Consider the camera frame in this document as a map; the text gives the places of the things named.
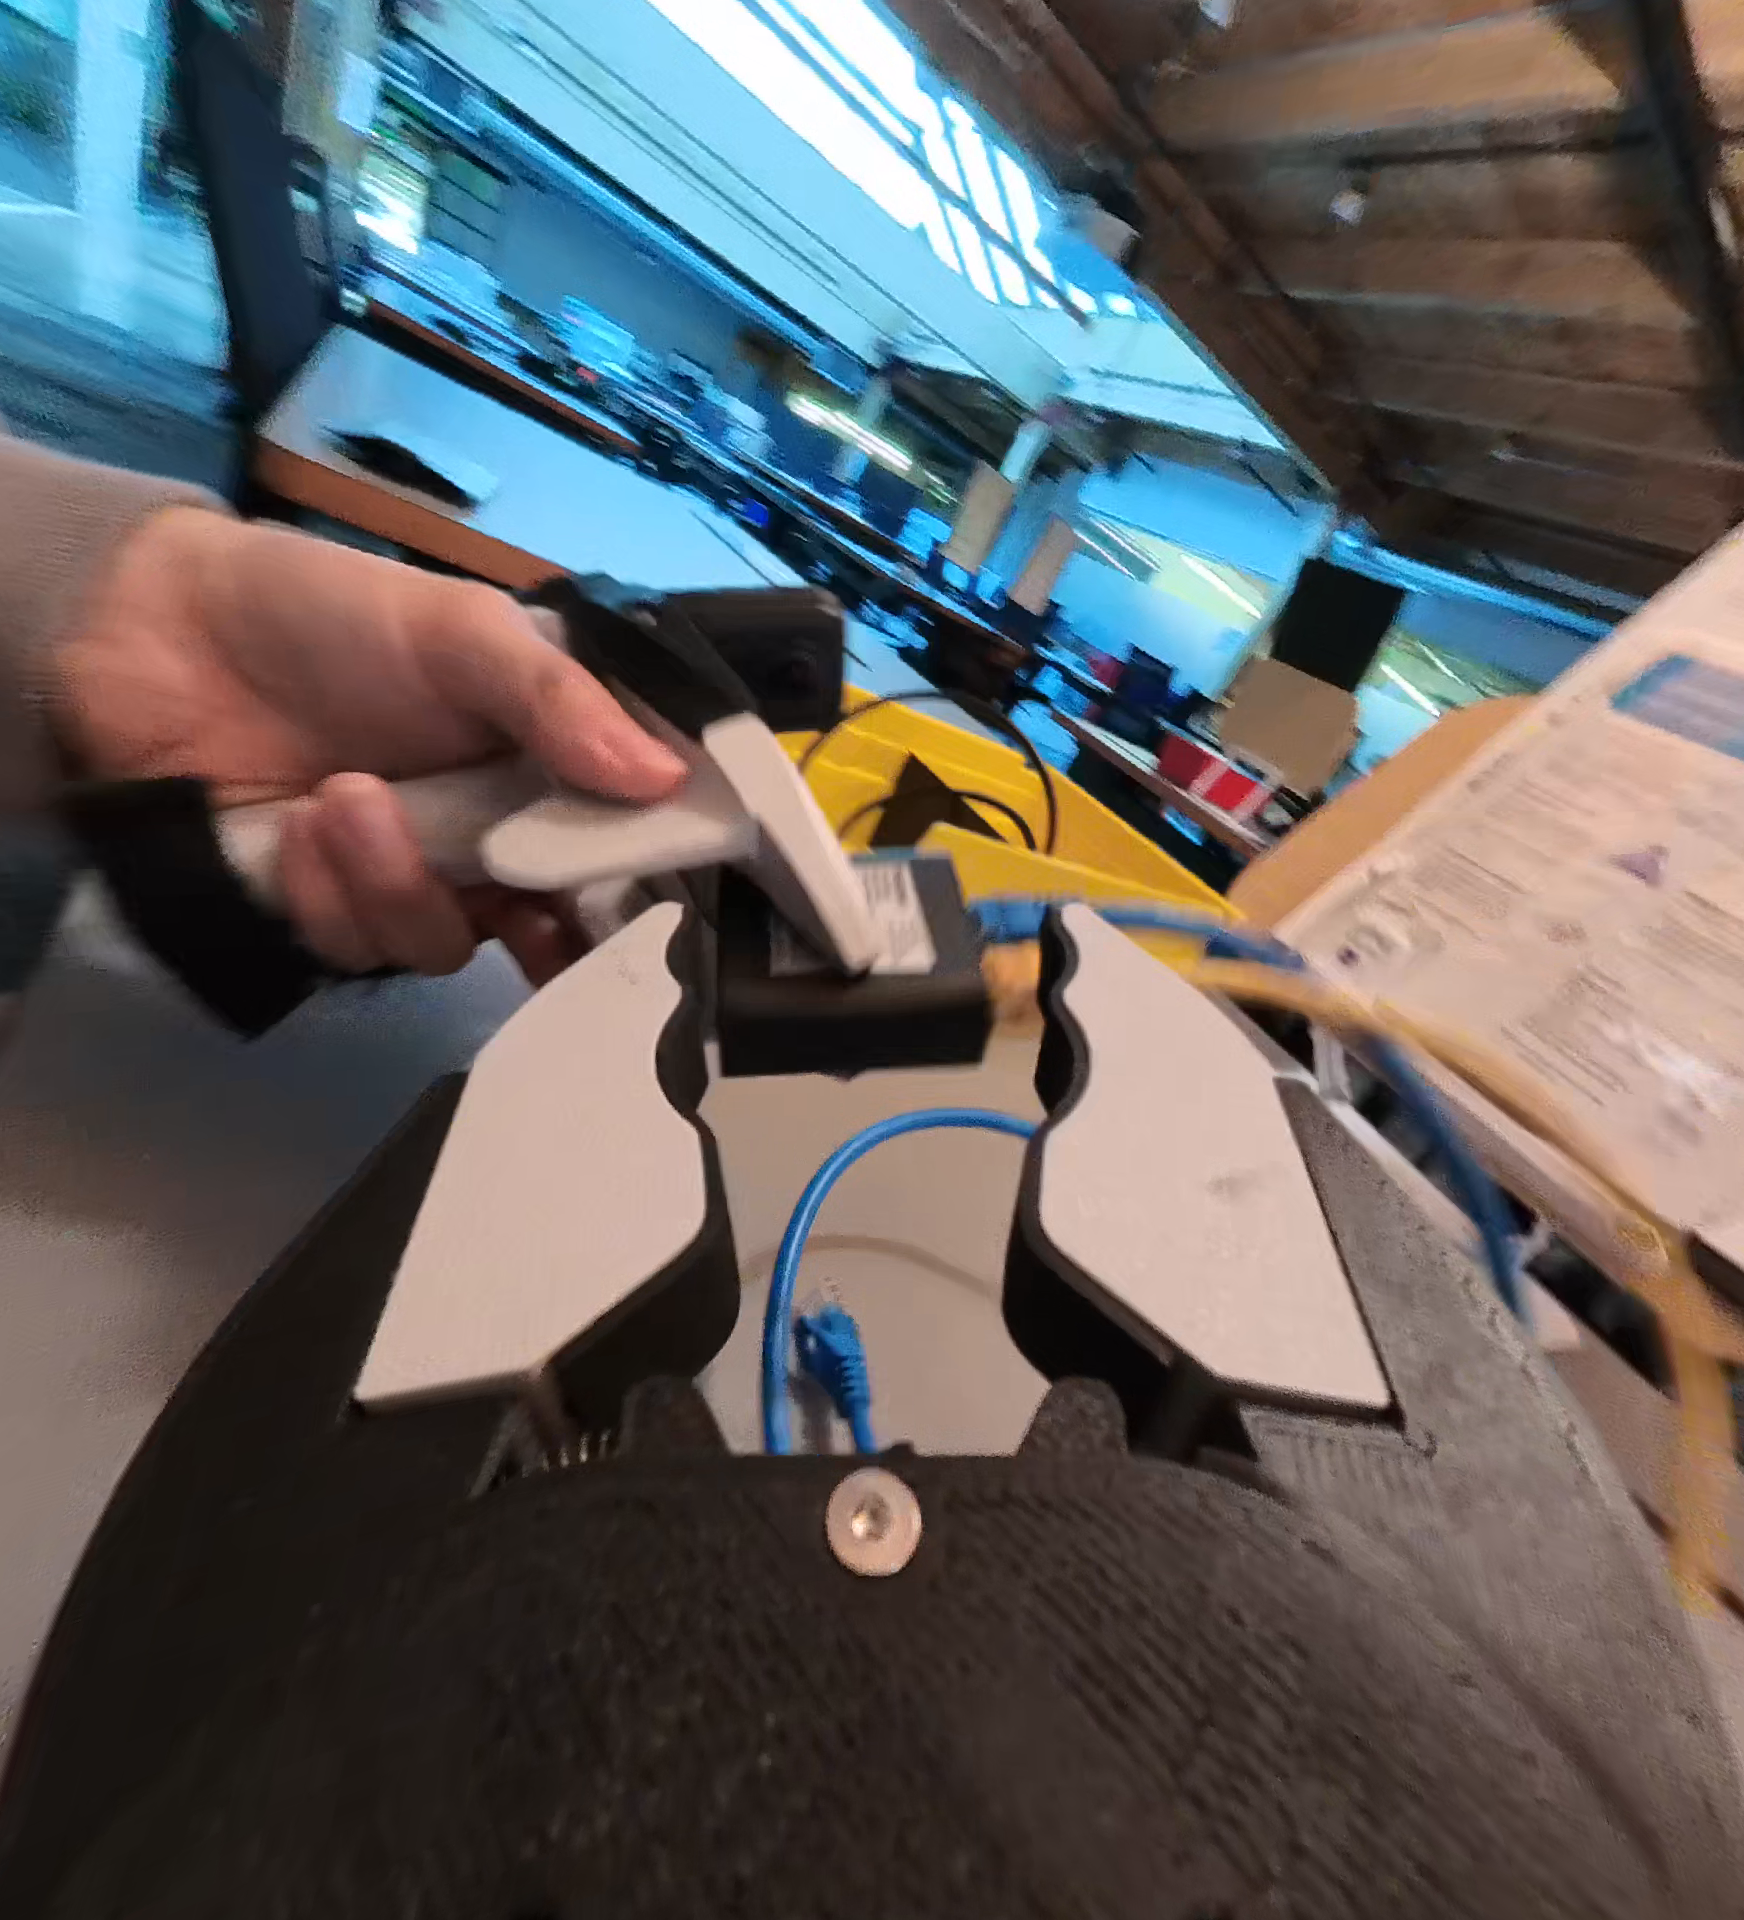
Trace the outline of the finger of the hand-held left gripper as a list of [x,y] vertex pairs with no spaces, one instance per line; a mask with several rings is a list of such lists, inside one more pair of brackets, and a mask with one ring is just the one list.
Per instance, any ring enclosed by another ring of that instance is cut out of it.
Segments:
[[553,790],[482,836],[482,869],[513,889],[580,889],[745,860],[757,841],[753,814],[717,795],[634,805]]
[[751,881],[834,972],[871,972],[880,937],[856,869],[775,735],[759,717],[716,718],[702,735],[757,831]]

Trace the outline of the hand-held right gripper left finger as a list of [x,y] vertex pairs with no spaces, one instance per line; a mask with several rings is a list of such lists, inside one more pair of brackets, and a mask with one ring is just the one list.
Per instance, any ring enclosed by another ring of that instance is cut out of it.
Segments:
[[699,923],[661,901],[479,1048],[355,1378],[369,1411],[548,1386],[619,1411],[697,1379],[739,1273],[699,1005]]

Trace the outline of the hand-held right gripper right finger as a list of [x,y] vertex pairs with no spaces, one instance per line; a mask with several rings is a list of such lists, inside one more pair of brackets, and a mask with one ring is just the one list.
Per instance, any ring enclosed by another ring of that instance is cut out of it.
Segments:
[[1395,1391],[1294,1125],[1244,1026],[1084,903],[1045,914],[1004,1326],[1129,1420],[1209,1404],[1387,1420]]

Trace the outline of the black adapter box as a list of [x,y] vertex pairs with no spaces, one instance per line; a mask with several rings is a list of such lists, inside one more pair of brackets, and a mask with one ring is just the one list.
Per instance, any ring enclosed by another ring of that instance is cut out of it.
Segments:
[[726,1076],[965,1068],[994,1023],[981,928],[947,852],[871,852],[856,877],[874,914],[869,972],[843,976],[735,871],[716,887],[711,1032]]

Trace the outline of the yellow plastic bin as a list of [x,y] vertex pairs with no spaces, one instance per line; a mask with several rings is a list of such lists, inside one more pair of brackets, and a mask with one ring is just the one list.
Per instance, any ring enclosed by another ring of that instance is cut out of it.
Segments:
[[849,853],[952,855],[967,899],[1084,899],[1234,922],[1166,849],[1036,759],[1010,720],[930,710],[936,694],[848,688],[825,731],[778,735]]

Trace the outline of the grey desk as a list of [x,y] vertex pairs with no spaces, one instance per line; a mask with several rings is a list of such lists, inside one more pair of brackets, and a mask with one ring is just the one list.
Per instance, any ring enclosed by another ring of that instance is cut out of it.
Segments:
[[[488,947],[447,977],[325,993],[257,1044],[204,1019],[74,898],[27,988],[0,1002],[0,1763],[37,1644],[116,1478],[273,1257],[460,1068],[524,986]],[[753,1447],[764,1275],[811,1169],[885,1114],[1035,1114],[1029,1033],[981,1068],[717,1085],[705,1114],[745,1284],[707,1376]],[[878,1432],[1003,1452],[1040,1391],[996,1314],[1018,1149],[991,1135],[884,1146],[835,1191],[807,1284],[860,1318]],[[1729,1571],[1744,1596],[1744,1504]],[[1744,1776],[1744,1615],[1690,1619]]]

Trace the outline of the person's left hand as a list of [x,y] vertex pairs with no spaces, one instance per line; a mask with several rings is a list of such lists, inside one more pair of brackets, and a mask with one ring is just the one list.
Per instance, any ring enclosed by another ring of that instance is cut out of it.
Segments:
[[499,942],[540,986],[585,947],[551,899],[441,880],[395,780],[501,755],[620,803],[683,778],[501,589],[199,508],[122,539],[53,675],[80,774],[283,805],[283,916],[336,972],[435,976]]

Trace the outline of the background white table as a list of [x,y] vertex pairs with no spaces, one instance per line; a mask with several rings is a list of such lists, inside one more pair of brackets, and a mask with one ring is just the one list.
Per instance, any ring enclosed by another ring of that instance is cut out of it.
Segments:
[[[455,505],[362,467],[333,426],[414,429],[493,477]],[[691,491],[666,487],[546,423],[353,331],[325,335],[249,432],[251,481],[501,589],[607,573],[644,589],[791,589],[798,573]]]

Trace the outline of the black flat device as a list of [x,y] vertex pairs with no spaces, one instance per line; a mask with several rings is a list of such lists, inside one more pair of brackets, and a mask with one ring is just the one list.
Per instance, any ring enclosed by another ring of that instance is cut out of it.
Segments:
[[392,423],[330,423],[327,443],[394,485],[426,491],[461,509],[493,496],[501,477],[452,447]]

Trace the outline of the red container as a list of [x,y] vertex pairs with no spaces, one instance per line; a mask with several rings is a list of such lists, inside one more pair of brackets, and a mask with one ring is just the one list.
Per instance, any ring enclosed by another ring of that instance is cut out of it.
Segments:
[[1280,789],[1271,768],[1171,726],[1157,735],[1156,771],[1173,789],[1237,821],[1254,818]]

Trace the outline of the brown cardboard panel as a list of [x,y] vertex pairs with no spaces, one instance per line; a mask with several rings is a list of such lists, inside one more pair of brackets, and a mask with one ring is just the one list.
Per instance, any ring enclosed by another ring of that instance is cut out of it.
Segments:
[[1358,699],[1288,663],[1245,658],[1224,699],[1219,747],[1312,797],[1339,771],[1358,738]]

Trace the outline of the cardboard box with label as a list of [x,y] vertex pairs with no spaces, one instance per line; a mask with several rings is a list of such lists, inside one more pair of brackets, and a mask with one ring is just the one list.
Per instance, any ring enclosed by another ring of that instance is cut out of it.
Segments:
[[1277,932],[1744,1279],[1744,521]]

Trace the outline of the black square panel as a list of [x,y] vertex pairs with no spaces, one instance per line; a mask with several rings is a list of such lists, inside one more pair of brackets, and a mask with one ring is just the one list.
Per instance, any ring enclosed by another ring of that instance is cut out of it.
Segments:
[[1391,634],[1407,589],[1323,557],[1306,557],[1267,629],[1267,658],[1356,693]]

